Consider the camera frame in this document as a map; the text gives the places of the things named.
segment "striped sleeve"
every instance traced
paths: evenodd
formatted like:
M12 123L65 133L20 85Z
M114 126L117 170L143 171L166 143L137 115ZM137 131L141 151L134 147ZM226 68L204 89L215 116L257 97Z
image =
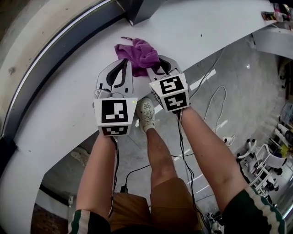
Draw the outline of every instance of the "striped sleeve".
M286 223L279 211L252 187L236 195L222 215L225 233L285 234Z
M91 234L102 233L109 234L110 225L102 216L87 211L77 210L73 214L73 220L68 225L69 234Z

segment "white stripe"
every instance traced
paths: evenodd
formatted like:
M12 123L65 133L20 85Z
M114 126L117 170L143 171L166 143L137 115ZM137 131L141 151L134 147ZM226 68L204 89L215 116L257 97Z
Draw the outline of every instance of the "white stripe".
M163 109L163 107L161 105L157 105L155 107L155 114L157 114L159 111L161 111Z
M90 221L90 212L87 210L81 211L81 217L78 220L78 231L77 234L87 233L88 222Z
M208 188L209 185L205 186L204 188L200 189L199 191L197 191L196 193L199 193L201 191L203 191L204 189Z
M210 79L213 75L216 74L216 70L214 69L213 71L210 72L210 74L202 81L201 84L205 83L206 80ZM189 87L191 90L194 90L196 89L199 85L200 85L200 82L201 80L204 78L204 76L202 78L200 78L197 82L191 84Z
M292 209L293 209L293 204L290 206L290 208L287 210L287 212L283 215L282 218L285 219Z
M194 178L194 179L192 180L192 182L195 181L195 180L197 180L198 178L201 178L202 176L203 176L203 174L199 175L198 177Z
M220 128L222 128L227 122L228 122L228 120L225 120L224 122L222 122L222 123L220 124Z
M224 127L224 125L225 125L227 122L228 122L228 120L225 120L224 122L222 122L221 124L219 124L219 125L217 126L217 129L218 129L218 128L222 128L222 127Z
M187 150L184 152L184 154L188 153L189 151L190 151L190 149L187 149Z

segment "shoe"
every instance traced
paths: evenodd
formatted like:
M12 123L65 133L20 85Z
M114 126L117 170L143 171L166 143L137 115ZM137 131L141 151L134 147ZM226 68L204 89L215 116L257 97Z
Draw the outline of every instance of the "shoe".
M147 132L150 128L155 128L155 108L151 99L143 98L136 105L136 114L139 117L139 128L142 132Z
M83 167L87 165L88 158L90 157L90 154L84 148L78 146L70 152L70 155L78 160Z

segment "purple cloth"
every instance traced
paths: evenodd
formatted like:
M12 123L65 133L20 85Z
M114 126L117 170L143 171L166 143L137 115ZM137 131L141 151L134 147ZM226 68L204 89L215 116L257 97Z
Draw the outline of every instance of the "purple cloth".
M160 60L157 51L149 43L139 38L131 39L133 46L115 45L115 51L119 59L128 59L132 64L133 76L147 76L146 68L153 67L155 70L160 68Z

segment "tiled floor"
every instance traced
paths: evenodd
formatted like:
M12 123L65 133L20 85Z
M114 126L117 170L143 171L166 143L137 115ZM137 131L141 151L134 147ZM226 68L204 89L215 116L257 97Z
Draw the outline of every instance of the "tiled floor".
M219 53L217 52L187 69L184 72L187 82L192 84L199 80L210 69ZM281 89L282 82L277 74L277 58L275 55L251 49L242 38L225 48L214 69L216 74L202 84L198 93L191 100L191 105L204 117L212 94L219 86L225 86L227 98L218 124L223 122L226 124L217 129L217 135L231 137L236 134L231 147L235 153L252 135L263 139L263 132L270 134L277 114L284 104L284 90ZM158 103L153 96L149 97L157 106ZM224 90L220 89L208 111L206 123L212 129L220 115L223 98ZM158 133L165 141L171 154L179 155L179 133L175 116L172 113L160 111L156 114L156 125ZM91 150L90 147L96 135L82 143L88 151ZM125 178L130 171L148 165L146 145L145 135L134 126L129 136L119 138L120 165L116 191L119 191L124 185ZM186 138L184 138L184 149L190 149ZM200 200L212 195L213 192L205 177L201 176L201 170L195 157L188 156L186 159L195 177L198 177L194 182L195 199ZM46 173L43 184L65 197L69 193L76 194L83 169L78 163L72 161L73 159L69 155L65 156ZM178 176L187 183L183 160L176 160L174 164ZM150 167L131 174L127 183L129 193L144 196L149 201L150 174ZM204 212L217 210L214 196L202 199L197 204Z

